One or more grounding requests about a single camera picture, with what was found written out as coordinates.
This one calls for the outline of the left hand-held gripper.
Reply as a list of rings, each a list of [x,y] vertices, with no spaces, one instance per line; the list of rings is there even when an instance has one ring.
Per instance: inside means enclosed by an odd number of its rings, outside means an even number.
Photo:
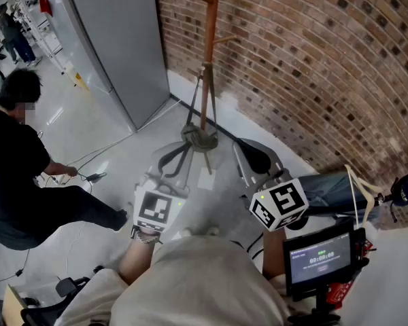
[[[168,144],[152,153],[148,173],[144,174],[135,187],[133,224],[155,232],[166,232],[189,195],[186,185],[194,150],[189,142],[178,141]],[[171,174],[163,168],[180,156]],[[171,179],[171,183],[162,177]]]

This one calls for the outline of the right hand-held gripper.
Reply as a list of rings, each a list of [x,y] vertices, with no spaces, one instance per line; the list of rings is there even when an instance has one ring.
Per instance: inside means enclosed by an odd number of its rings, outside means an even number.
[[[233,153],[245,184],[255,183],[256,175],[276,175],[281,170],[278,155],[269,147],[251,139],[235,139]],[[250,201],[249,212],[268,231],[274,232],[298,221],[309,208],[304,189],[299,179],[291,179],[258,190],[255,183]]]

